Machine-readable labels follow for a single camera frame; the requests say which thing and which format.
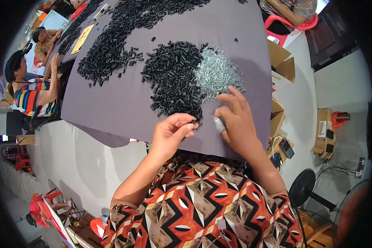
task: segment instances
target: metal chain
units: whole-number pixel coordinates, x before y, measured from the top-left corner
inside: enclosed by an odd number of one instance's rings
[[[223,239],[226,241],[226,243],[227,243],[227,245],[229,246],[229,248],[232,248],[232,246],[230,245],[230,242],[227,240],[227,237],[224,235],[224,231],[221,231],[220,235],[219,235],[218,237],[216,237],[216,239],[214,239],[214,240],[213,240],[213,241],[208,245],[207,248],[212,247],[212,244],[213,244],[215,241],[217,241],[218,239],[220,239],[220,238],[223,238]]]

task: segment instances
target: black cap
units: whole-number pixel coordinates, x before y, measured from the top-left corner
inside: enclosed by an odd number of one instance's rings
[[[21,58],[26,53],[23,50],[19,50],[13,53],[5,64],[5,79],[7,82],[13,82],[15,80],[14,72],[15,68],[19,67]]]
[[[33,218],[32,218],[32,215],[31,215],[30,213],[26,215],[26,221],[27,221],[30,225],[37,227],[35,221],[34,221]]]

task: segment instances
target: power strip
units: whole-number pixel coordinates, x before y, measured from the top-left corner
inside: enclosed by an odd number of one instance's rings
[[[364,171],[365,167],[365,158],[360,157],[359,162],[358,162],[358,167],[357,167],[357,173],[355,174],[356,177],[361,178],[362,172]]]

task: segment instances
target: cardboard box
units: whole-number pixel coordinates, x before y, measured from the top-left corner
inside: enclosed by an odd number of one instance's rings
[[[332,128],[332,110],[323,108],[317,110],[317,130],[315,134],[315,144],[312,148],[314,155],[322,158],[328,158],[333,152],[327,151],[327,146],[332,145],[336,148],[336,130]],[[327,137],[327,130],[334,132],[334,138]]]
[[[272,92],[295,82],[295,62],[293,57],[286,60],[291,53],[276,43],[267,40],[271,65],[276,71],[271,71]]]
[[[287,140],[289,145],[292,147],[292,149],[294,147],[294,144],[292,142],[290,142],[288,139],[286,139],[283,135],[279,134],[279,131],[281,129],[281,126],[283,125],[284,120],[285,120],[285,112],[284,112],[283,106],[281,106],[281,104],[279,102],[277,102],[276,99],[272,98],[271,99],[271,117],[270,117],[271,128],[270,128],[270,136],[268,138],[268,147],[267,147],[267,150],[266,150],[266,154],[267,154],[268,158],[271,158],[273,156],[273,153],[272,153],[273,141],[278,136],[280,136],[282,139]],[[281,159],[282,159],[283,164],[284,164],[285,161],[287,160],[287,158],[286,158],[285,154],[283,153],[283,151],[278,146],[280,141],[281,141],[280,138],[275,140],[273,151],[274,151],[274,154],[276,154],[277,152],[280,153]]]
[[[277,139],[275,140],[273,151],[274,151],[274,154],[276,154],[276,153],[278,152],[278,153],[280,153],[280,155],[281,155],[281,160],[283,161],[283,163],[282,163],[281,166],[280,166],[280,169],[281,169],[281,167],[283,166],[283,164],[284,164],[285,161],[287,160],[287,157],[285,156],[285,154],[283,153],[283,151],[281,150],[281,148],[279,147],[278,144],[282,141],[282,139],[284,139],[284,140],[288,141],[288,143],[289,143],[289,145],[292,147],[292,149],[293,149],[293,147],[294,147],[295,145],[294,145],[292,142],[290,142],[287,138],[285,138],[285,136],[283,136],[283,135],[278,135],[278,136],[280,136],[281,138],[277,138]],[[270,147],[266,150],[266,154],[267,154],[267,157],[268,157],[268,158],[273,157],[272,146],[273,146],[273,140],[274,140],[276,137],[270,137],[270,138],[269,138],[269,144],[270,144]]]
[[[17,144],[19,146],[23,145],[34,145],[35,144],[35,135],[18,135],[16,137]]]
[[[270,137],[276,137],[285,119],[283,106],[276,99],[271,99]]]

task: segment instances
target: patterned shirt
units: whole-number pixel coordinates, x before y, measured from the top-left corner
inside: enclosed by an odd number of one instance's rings
[[[37,106],[37,97],[40,91],[50,89],[51,80],[43,78],[34,78],[29,80],[28,85],[20,87],[14,93],[14,102],[19,110],[27,116],[42,116],[44,114],[52,114],[57,107],[57,99],[45,105]],[[60,79],[58,79],[58,92],[60,88]]]
[[[315,14],[317,9],[317,0],[279,0],[285,7],[292,10],[293,13],[298,14],[307,20],[312,18]],[[283,17],[279,14],[266,0],[260,0],[259,6],[265,12],[269,13],[270,15],[277,15]],[[295,30],[293,27],[284,24],[285,27],[289,29],[289,31]]]
[[[272,198],[222,163],[174,164],[157,175],[138,209],[110,210],[104,248],[208,247],[220,235],[219,220],[232,247],[302,247],[288,196]],[[229,246],[219,238],[213,247]]]
[[[47,53],[51,52],[48,42],[56,35],[58,31],[59,29],[48,29],[47,39],[44,42],[39,41],[35,44],[35,57],[39,61],[43,61],[44,58],[47,56]]]

